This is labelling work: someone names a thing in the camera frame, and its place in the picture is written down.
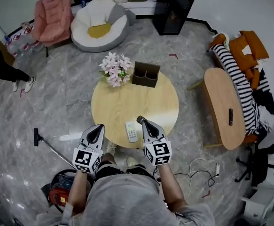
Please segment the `person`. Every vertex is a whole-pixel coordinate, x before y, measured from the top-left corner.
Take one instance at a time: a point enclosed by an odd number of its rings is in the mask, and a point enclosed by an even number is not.
[[[215,226],[208,205],[190,206],[168,164],[158,166],[168,209],[159,185],[143,165],[127,158],[124,173],[108,146],[86,198],[86,173],[77,171],[62,216],[39,214],[38,226]]]
[[[3,58],[2,52],[0,50],[0,79],[5,81],[12,81],[13,82],[13,91],[16,92],[19,87],[20,81],[25,81],[25,89],[24,91],[27,93],[31,90],[34,82],[35,77],[30,77],[22,70],[16,69],[12,66],[9,66]]]

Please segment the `white bean bag chair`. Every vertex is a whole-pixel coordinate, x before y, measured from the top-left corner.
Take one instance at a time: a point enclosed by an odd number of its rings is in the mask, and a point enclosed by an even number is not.
[[[100,25],[100,20],[111,24],[110,31],[100,38],[88,34],[90,26]],[[73,43],[83,51],[103,52],[120,44],[127,36],[128,17],[123,6],[112,0],[93,0],[81,8],[71,23]]]

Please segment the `oval wooden table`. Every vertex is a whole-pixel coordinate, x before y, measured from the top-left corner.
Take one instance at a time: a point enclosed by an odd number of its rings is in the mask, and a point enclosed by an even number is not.
[[[142,126],[139,115],[160,125],[168,134],[179,114],[179,100],[170,80],[159,72],[155,88],[134,85],[131,80],[121,87],[112,88],[103,78],[94,89],[91,102],[95,124],[104,124],[105,137],[111,142],[127,147],[142,148]],[[128,141],[125,123],[132,121],[138,141]]]
[[[218,143],[205,147],[223,145],[228,150],[237,148],[244,140],[245,123],[241,103],[234,84],[227,72],[220,68],[210,68],[204,79],[188,90],[201,85],[206,94],[212,114]],[[229,109],[233,109],[233,125],[229,125]]]

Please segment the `sneaker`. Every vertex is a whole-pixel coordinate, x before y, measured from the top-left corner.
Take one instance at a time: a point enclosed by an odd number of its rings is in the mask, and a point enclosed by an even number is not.
[[[129,157],[126,159],[126,162],[127,162],[127,167],[132,167],[132,166],[138,165],[137,160],[134,159],[132,156],[129,156]]]
[[[118,145],[115,143],[112,143],[109,141],[108,146],[107,146],[107,153],[110,153],[112,156],[115,155],[115,151]]]
[[[26,85],[25,85],[25,92],[29,92],[29,90],[31,90],[33,84],[35,82],[35,77],[30,77],[30,81],[26,82]]]
[[[16,82],[13,82],[13,91],[16,92],[19,87],[19,80],[16,80]]]

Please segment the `black wire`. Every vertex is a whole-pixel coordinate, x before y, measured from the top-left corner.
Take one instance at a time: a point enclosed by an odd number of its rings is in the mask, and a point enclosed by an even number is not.
[[[198,172],[207,172],[209,174],[209,176],[210,176],[210,178],[208,180],[208,186],[209,187],[212,187],[215,184],[215,180],[213,178],[216,177],[216,176],[218,176],[218,175],[215,175],[215,176],[212,177],[211,173],[208,172],[208,171],[205,171],[205,170],[198,170],[195,173],[193,173],[191,176],[189,176],[187,173],[180,173],[180,172],[174,174],[174,176],[176,176],[176,175],[186,175],[186,176],[188,176],[191,179]],[[154,176],[156,173],[157,173],[157,167],[154,169],[154,171],[152,173],[152,176]]]
[[[157,166],[156,166],[156,168],[154,169],[154,171],[153,171],[153,173],[152,173],[152,176],[154,176],[156,173],[157,173]]]
[[[176,173],[176,174],[174,174],[174,176],[176,176],[176,175],[187,175],[189,178],[192,178],[198,172],[207,172],[210,175],[210,178],[208,180],[208,186],[209,187],[211,187],[211,186],[213,186],[215,184],[215,180],[213,178],[216,177],[217,175],[215,175],[215,176],[212,177],[211,173],[208,172],[208,171],[205,171],[205,170],[198,170],[195,173],[193,173],[191,176],[189,176],[187,173]]]

